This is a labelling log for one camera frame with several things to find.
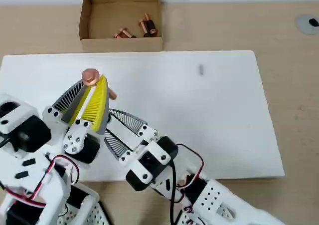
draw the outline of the copper cylinder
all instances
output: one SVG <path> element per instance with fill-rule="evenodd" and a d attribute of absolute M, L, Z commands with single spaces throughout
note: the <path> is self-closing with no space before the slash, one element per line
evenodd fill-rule
<path fill-rule="evenodd" d="M 155 37 L 158 34 L 158 30 L 155 27 L 154 22 L 151 20 L 150 15 L 145 13 L 145 19 L 146 19 L 146 26 L 149 29 L 149 34 L 151 35 L 151 37 Z"/>
<path fill-rule="evenodd" d="M 114 34 L 114 38 L 115 38 L 115 39 L 122 39 L 120 33 L 115 33 L 115 34 Z"/>
<path fill-rule="evenodd" d="M 82 81 L 86 86 L 95 85 L 100 78 L 100 73 L 97 69 L 86 69 L 82 72 Z"/>
<path fill-rule="evenodd" d="M 139 24 L 140 24 L 140 26 L 141 26 L 143 32 L 144 32 L 144 33 L 148 33 L 148 29 L 146 28 L 145 21 L 141 19 L 140 22 L 139 22 Z"/>
<path fill-rule="evenodd" d="M 150 15 L 148 14 L 148 13 L 145 13 L 145 19 L 146 20 L 150 20 L 151 18 L 150 18 Z"/>
<path fill-rule="evenodd" d="M 126 28 L 120 28 L 120 32 L 126 35 L 128 38 L 136 38 L 136 36 L 131 35 Z"/>

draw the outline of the perforated plate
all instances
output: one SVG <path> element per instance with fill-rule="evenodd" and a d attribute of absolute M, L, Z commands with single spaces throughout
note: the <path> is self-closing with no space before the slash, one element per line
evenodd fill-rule
<path fill-rule="evenodd" d="M 191 225 L 192 223 L 191 222 L 189 223 L 189 219 L 190 218 L 189 218 L 188 214 L 186 212 L 183 212 L 180 215 L 176 225 L 186 225 L 186 224 L 190 224 Z"/>
<path fill-rule="evenodd" d="M 79 211 L 77 208 L 69 204 L 67 204 L 67 206 L 69 207 L 69 212 L 64 216 L 59 217 L 56 223 L 57 225 L 69 224 L 77 215 Z M 64 214 L 65 212 L 66 212 L 66 208 L 63 209 L 61 214 Z M 111 224 L 109 223 L 106 215 L 104 214 L 104 211 L 101 208 L 100 204 L 96 204 L 82 225 L 111 225 Z"/>
<path fill-rule="evenodd" d="M 226 221 L 232 221 L 234 220 L 234 213 L 224 203 L 224 198 L 228 194 L 233 195 L 217 181 L 210 180 L 196 200 L 193 209 L 208 221 L 216 215 L 223 217 Z"/>

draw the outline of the red wire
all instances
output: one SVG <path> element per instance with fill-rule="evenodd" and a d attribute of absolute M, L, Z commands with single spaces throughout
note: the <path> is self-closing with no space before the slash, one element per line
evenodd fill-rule
<path fill-rule="evenodd" d="M 57 158 L 64 158 L 64 159 L 68 160 L 70 163 L 73 164 L 73 166 L 75 167 L 75 169 L 76 169 L 76 171 L 77 171 L 77 179 L 76 179 L 76 181 L 75 181 L 75 183 L 77 183 L 78 180 L 79 180 L 79 175 L 80 175 L 80 171 L 79 171 L 78 166 L 77 166 L 70 158 L 68 158 L 68 157 L 66 157 L 66 156 L 64 156 L 64 155 L 57 155 L 57 156 L 55 156 L 55 157 L 52 159 L 52 161 L 51 161 L 49 167 L 46 169 L 46 171 L 45 171 L 45 173 L 44 173 L 44 176 L 42 177 L 41 181 L 38 183 L 38 185 L 36 186 L 34 192 L 32 193 L 32 195 L 31 195 L 29 198 L 24 197 L 24 196 L 22 196 L 22 195 L 20 195 L 20 194 L 17 194 L 17 193 L 15 193 L 15 192 L 13 192 L 13 191 L 12 191 L 11 189 L 9 189 L 9 188 L 5 188 L 5 190 L 6 190 L 9 194 L 11 194 L 12 196 L 17 197 L 17 198 L 19 198 L 19 199 L 21 199 L 21 200 L 23 200 L 23 201 L 25 201 L 25 202 L 27 202 L 27 203 L 30 203 L 30 204 L 33 204 L 33 205 L 37 205 L 37 206 L 40 206 L 40 207 L 44 207 L 44 206 L 45 206 L 45 203 L 39 203 L 39 202 L 33 201 L 33 199 L 34 199 L 36 193 L 38 192 L 38 190 L 41 188 L 41 186 L 42 186 L 42 184 L 43 184 L 42 181 L 43 181 L 45 175 L 48 174 L 48 173 L 51 171 L 51 169 L 53 168 L 53 165 L 55 165 L 55 160 L 56 160 Z"/>
<path fill-rule="evenodd" d="M 198 172 L 196 173 L 195 178 L 190 181 L 190 183 L 192 183 L 192 181 L 195 181 L 196 179 L 198 179 L 199 174 L 200 174 L 200 172 L 202 171 L 202 169 L 203 169 L 203 167 L 204 167 L 204 160 L 203 160 L 203 158 L 202 158 L 196 151 L 192 150 L 190 147 L 188 147 L 188 146 L 186 146 L 186 145 L 184 145 L 184 144 L 177 144 L 177 145 L 180 145 L 180 146 L 183 146 L 183 147 L 187 148 L 188 150 L 190 150 L 191 152 L 193 152 L 194 154 L 196 154 L 196 155 L 200 158 L 200 160 L 201 160 L 201 166 L 200 166 Z M 177 187 L 177 188 L 183 188 L 184 186 L 187 186 L 188 184 L 185 184 L 185 185 L 183 185 L 183 186 L 176 185 L 176 187 Z"/>

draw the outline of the black wire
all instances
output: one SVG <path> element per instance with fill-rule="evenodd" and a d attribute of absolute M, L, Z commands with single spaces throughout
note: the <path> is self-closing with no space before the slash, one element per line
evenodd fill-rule
<path fill-rule="evenodd" d="M 203 221 L 200 217 L 198 217 L 198 219 L 201 221 L 201 223 L 202 223 L 203 225 L 206 225 L 206 224 L 204 223 L 204 221 Z"/>
<path fill-rule="evenodd" d="M 170 166 L 173 173 L 173 188 L 171 192 L 171 198 L 170 198 L 170 207 L 169 207 L 169 220 L 170 225 L 175 225 L 174 222 L 174 201 L 175 201 L 175 192 L 176 192 L 176 169 L 175 164 L 173 161 L 170 162 Z"/>
<path fill-rule="evenodd" d="M 10 142 L 10 137 L 4 139 L 0 143 L 0 148 L 2 148 L 4 145 L 6 145 L 8 142 Z"/>
<path fill-rule="evenodd" d="M 65 208 L 66 208 L 66 212 L 62 215 L 59 215 L 59 217 L 62 217 L 64 215 L 66 215 L 68 212 L 69 212 L 69 207 L 67 206 L 67 204 L 64 204 L 65 205 Z"/>

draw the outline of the cable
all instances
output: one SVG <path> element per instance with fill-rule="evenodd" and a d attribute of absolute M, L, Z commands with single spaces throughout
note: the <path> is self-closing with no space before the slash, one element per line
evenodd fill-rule
<path fill-rule="evenodd" d="M 22 203 L 25 203 L 27 205 L 30 205 L 30 206 L 33 206 L 33 207 L 37 207 L 37 208 L 44 208 L 45 207 L 45 204 L 29 200 L 28 198 L 13 192 L 11 189 L 5 188 L 5 191 L 8 194 L 10 194 L 11 196 L 13 196 L 16 200 L 18 200 L 18 201 L 20 201 Z"/>
<path fill-rule="evenodd" d="M 173 160 L 170 162 L 170 166 L 171 166 L 172 173 L 173 173 L 173 188 L 172 188 L 171 198 L 170 198 L 169 220 L 170 220 L 170 225 L 175 225 L 175 222 L 174 222 L 174 201 L 175 201 L 175 190 L 176 190 L 176 169 L 175 169 L 175 164 L 174 164 Z"/>
<path fill-rule="evenodd" d="M 54 165 L 56 163 L 56 160 L 57 159 L 66 159 L 67 161 L 69 161 L 70 163 L 73 164 L 73 166 L 75 167 L 76 171 L 77 171 L 77 179 L 75 181 L 72 181 L 72 173 L 71 173 L 71 184 L 75 184 L 78 182 L 79 180 L 79 177 L 80 177 L 80 171 L 79 171 L 79 168 L 78 166 L 68 157 L 64 156 L 64 155 L 57 155 L 55 156 L 52 161 L 50 162 L 50 165 L 49 167 L 46 169 L 42 179 L 40 180 L 40 182 L 38 183 L 38 185 L 36 186 L 34 192 L 32 193 L 32 195 L 27 198 L 23 195 L 20 195 L 20 194 L 17 194 L 15 192 L 13 192 L 11 189 L 9 188 L 5 188 L 5 191 L 7 191 L 11 196 L 13 196 L 16 200 L 22 202 L 22 203 L 25 203 L 27 205 L 30 205 L 30 206 L 33 206 L 33 207 L 37 207 L 37 208 L 43 208 L 45 207 L 45 203 L 39 203 L 39 202 L 36 202 L 36 201 L 33 201 L 33 199 L 37 196 L 38 192 L 40 191 L 40 188 L 42 187 L 43 183 L 43 179 L 45 177 L 46 174 L 50 173 L 51 170 L 54 168 Z"/>
<path fill-rule="evenodd" d="M 31 197 L 29 197 L 29 199 L 32 199 L 32 200 L 33 200 L 33 199 L 37 196 L 38 192 L 40 191 L 40 188 L 41 188 L 42 185 L 43 185 L 42 181 L 43 181 L 45 175 L 51 172 L 51 170 L 52 170 L 52 169 L 54 168 L 54 166 L 55 166 L 56 160 L 59 159 L 59 158 L 66 159 L 67 161 L 69 161 L 70 163 L 72 163 L 72 165 L 75 167 L 75 169 L 76 169 L 76 171 L 77 171 L 77 179 L 76 179 L 75 182 L 73 182 L 73 181 L 72 181 L 72 173 L 71 173 L 71 184 L 73 185 L 73 184 L 75 184 L 75 183 L 78 182 L 79 177 L 80 177 L 80 170 L 79 170 L 78 166 L 77 166 L 70 158 L 68 158 L 68 157 L 66 157 L 66 156 L 64 156 L 64 155 L 57 155 L 57 156 L 55 156 L 55 157 L 52 159 L 52 161 L 51 161 L 49 167 L 46 169 L 45 174 L 43 175 L 41 181 L 38 183 L 38 185 L 36 186 L 36 188 L 35 188 L 33 194 L 31 195 Z"/>
<path fill-rule="evenodd" d="M 201 223 L 202 223 L 203 225 L 206 225 L 206 224 L 204 223 L 204 221 L 203 221 L 200 217 L 198 217 L 198 219 L 201 221 Z"/>
<path fill-rule="evenodd" d="M 59 215 L 59 217 L 62 217 L 62 216 L 66 215 L 69 212 L 68 205 L 67 204 L 64 204 L 64 205 L 65 205 L 65 208 L 66 208 L 66 212 L 64 214 L 62 214 L 62 215 Z"/>
<path fill-rule="evenodd" d="M 2 148 L 4 145 L 6 145 L 8 142 L 10 142 L 10 137 L 4 139 L 0 143 L 0 148 Z"/>
<path fill-rule="evenodd" d="M 186 145 L 184 145 L 184 144 L 177 144 L 177 145 L 183 146 L 183 147 L 185 147 L 186 149 L 190 150 L 190 151 L 193 152 L 195 155 L 197 155 L 197 156 L 200 158 L 200 160 L 201 160 L 201 166 L 200 166 L 199 170 L 197 171 L 197 173 L 195 174 L 195 176 L 193 177 L 193 179 L 192 179 L 188 184 L 185 184 L 185 185 L 183 185 L 183 186 L 176 185 L 176 187 L 177 187 L 178 189 L 185 189 L 185 188 L 188 188 L 188 187 L 199 177 L 199 174 L 200 174 L 200 172 L 202 171 L 202 169 L 203 169 L 203 167 L 204 167 L 204 160 L 203 160 L 203 158 L 202 158 L 197 152 L 195 152 L 194 150 L 192 150 L 190 147 L 188 147 L 188 146 L 186 146 Z"/>

